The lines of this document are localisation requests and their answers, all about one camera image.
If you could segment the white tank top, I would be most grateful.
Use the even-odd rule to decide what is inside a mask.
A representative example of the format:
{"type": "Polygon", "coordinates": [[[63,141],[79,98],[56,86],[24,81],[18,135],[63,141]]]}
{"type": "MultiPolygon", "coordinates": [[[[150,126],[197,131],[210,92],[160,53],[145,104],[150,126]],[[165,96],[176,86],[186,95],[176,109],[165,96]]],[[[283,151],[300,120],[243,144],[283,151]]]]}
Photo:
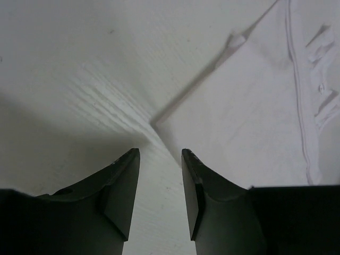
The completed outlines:
{"type": "Polygon", "coordinates": [[[277,1],[155,122],[176,160],[190,149],[244,188],[320,183],[319,136],[339,113],[326,81],[337,46],[331,27],[306,44],[300,10],[277,1]]]}

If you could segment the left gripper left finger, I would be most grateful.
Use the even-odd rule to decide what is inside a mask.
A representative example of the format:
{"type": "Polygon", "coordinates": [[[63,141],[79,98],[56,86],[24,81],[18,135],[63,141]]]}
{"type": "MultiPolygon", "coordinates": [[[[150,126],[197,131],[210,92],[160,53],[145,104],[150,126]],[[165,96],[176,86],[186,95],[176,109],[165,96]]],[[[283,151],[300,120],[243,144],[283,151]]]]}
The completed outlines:
{"type": "Polygon", "coordinates": [[[54,194],[1,190],[1,254],[121,254],[129,238],[140,151],[54,194]]]}

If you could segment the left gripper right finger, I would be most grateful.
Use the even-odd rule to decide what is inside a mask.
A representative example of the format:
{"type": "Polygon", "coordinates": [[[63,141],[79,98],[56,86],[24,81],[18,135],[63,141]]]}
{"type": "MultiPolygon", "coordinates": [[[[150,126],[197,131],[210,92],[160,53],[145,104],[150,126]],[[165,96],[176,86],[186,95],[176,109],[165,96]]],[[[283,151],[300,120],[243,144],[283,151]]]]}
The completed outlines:
{"type": "Polygon", "coordinates": [[[339,254],[339,186],[244,189],[182,150],[197,254],[339,254]]]}

